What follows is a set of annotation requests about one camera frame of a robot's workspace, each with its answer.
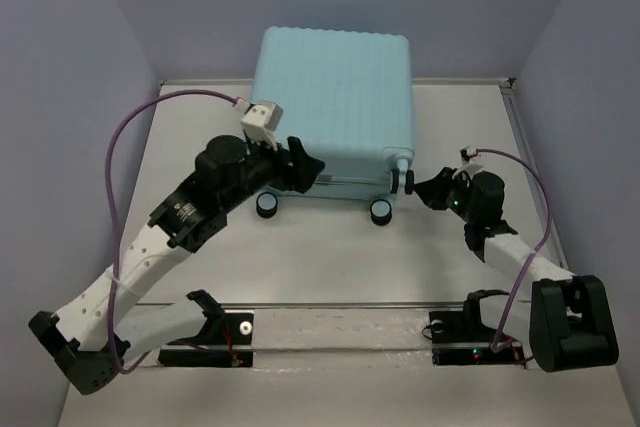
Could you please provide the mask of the light blue suitcase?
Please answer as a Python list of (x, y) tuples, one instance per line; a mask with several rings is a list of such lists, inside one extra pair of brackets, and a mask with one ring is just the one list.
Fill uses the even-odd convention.
[(359, 200), (378, 226), (413, 187), (414, 97), (402, 35), (270, 27), (251, 91), (283, 109), (278, 141), (324, 162), (307, 196)]

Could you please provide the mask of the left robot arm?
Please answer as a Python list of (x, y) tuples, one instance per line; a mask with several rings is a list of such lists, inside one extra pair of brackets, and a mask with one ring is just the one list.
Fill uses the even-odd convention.
[(226, 332), (225, 311), (206, 291), (136, 318), (129, 313), (173, 268), (227, 225), (236, 207), (265, 187), (307, 192), (324, 170), (297, 137), (285, 145), (213, 138), (194, 171), (151, 213), (115, 261), (73, 301), (40, 311), (28, 327), (70, 384), (91, 395), (174, 341), (209, 342)]

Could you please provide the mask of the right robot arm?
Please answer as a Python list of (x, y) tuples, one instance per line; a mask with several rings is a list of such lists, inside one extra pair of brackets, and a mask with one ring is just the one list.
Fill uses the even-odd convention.
[(494, 352), (519, 342), (545, 372), (617, 363), (604, 283), (559, 267), (522, 240), (503, 218), (505, 183), (499, 176), (445, 167), (413, 190), (428, 208), (461, 218), (468, 249), (513, 283), (510, 290), (469, 293), (453, 319), (436, 323), (434, 342), (478, 339)]

